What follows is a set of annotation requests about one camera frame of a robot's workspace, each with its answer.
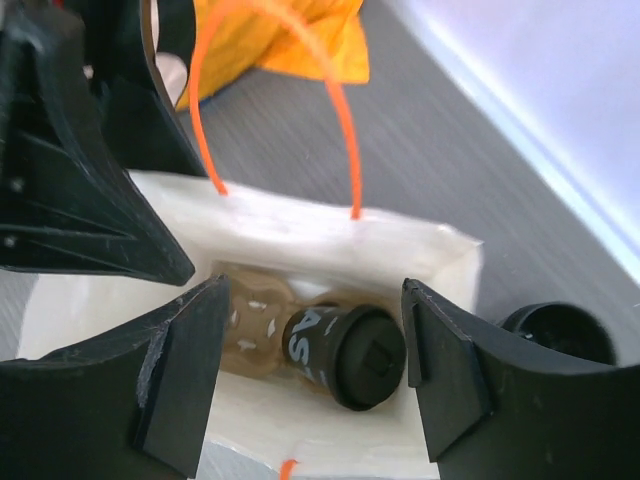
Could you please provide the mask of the dark coffee cup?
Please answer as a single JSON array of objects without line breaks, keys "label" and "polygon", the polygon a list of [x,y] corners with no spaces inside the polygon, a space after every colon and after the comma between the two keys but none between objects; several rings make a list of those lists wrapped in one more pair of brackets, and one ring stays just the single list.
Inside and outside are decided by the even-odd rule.
[{"label": "dark coffee cup", "polygon": [[329,374],[335,369],[340,325],[347,309],[338,305],[305,307],[288,321],[282,349],[288,367],[316,390],[329,391]]}]

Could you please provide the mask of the pulp cup carrier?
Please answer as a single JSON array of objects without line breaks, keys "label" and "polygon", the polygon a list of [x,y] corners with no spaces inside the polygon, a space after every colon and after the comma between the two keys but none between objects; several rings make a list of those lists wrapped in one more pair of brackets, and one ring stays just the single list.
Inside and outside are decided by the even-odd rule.
[{"label": "pulp cup carrier", "polygon": [[305,299],[279,274],[221,263],[215,271],[230,280],[230,310],[221,359],[227,373],[261,379],[286,367],[283,335],[291,317],[305,307],[346,307],[346,293],[329,290]]}]

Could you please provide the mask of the black coffee cup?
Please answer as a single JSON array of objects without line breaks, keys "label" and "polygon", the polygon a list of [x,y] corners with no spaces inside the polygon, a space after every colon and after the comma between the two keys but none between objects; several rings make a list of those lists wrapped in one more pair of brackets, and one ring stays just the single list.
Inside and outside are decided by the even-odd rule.
[{"label": "black coffee cup", "polygon": [[546,302],[521,307],[500,326],[545,348],[613,365],[617,354],[601,322],[589,311],[564,302]]}]

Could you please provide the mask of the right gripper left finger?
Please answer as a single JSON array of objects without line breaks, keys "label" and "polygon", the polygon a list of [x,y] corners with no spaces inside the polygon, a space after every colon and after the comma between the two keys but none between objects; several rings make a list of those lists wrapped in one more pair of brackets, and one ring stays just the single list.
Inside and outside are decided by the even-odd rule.
[{"label": "right gripper left finger", "polygon": [[37,360],[1,365],[5,479],[191,479],[220,368],[230,282]]}]

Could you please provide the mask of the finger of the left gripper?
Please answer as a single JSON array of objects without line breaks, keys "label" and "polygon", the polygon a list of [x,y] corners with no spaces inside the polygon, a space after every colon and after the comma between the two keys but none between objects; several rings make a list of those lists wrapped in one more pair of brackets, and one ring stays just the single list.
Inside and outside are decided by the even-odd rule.
[{"label": "finger of the left gripper", "polygon": [[204,177],[155,63],[149,1],[93,1],[91,87],[102,133],[126,169]]},{"label": "finger of the left gripper", "polygon": [[181,286],[195,268],[115,158],[91,81],[97,14],[7,9],[1,23],[1,266]]}]

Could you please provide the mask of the white paper takeout bag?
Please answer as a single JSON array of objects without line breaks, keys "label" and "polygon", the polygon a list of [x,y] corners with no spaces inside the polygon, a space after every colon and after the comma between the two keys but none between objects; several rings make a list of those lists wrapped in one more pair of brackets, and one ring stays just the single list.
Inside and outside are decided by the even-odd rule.
[{"label": "white paper takeout bag", "polygon": [[[179,297],[232,263],[276,273],[305,299],[346,293],[353,308],[371,303],[398,316],[407,277],[471,306],[481,268],[477,240],[446,225],[371,210],[351,221],[343,208],[234,186],[229,198],[202,179],[137,173],[136,185],[195,259],[184,287],[142,280],[44,276],[25,312],[20,353],[27,357],[90,339]],[[366,413],[333,403],[289,367],[261,379],[221,369],[204,445],[219,444],[275,465],[295,457],[305,475],[435,479],[416,397],[398,390]]]}]

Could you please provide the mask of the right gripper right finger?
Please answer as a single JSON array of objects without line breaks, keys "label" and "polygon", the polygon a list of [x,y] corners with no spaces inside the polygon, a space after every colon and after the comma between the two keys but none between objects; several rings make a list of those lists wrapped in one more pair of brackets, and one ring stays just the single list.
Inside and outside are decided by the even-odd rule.
[{"label": "right gripper right finger", "polygon": [[551,350],[402,287],[408,382],[444,479],[635,479],[639,369]]}]

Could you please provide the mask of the black cup lid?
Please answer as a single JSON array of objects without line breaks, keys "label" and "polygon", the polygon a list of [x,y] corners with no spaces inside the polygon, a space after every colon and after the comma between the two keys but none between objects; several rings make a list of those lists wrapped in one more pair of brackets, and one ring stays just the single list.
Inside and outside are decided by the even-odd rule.
[{"label": "black cup lid", "polygon": [[406,363],[405,337],[385,310],[361,305],[348,312],[337,350],[335,394],[353,411],[367,411],[397,390]]}]

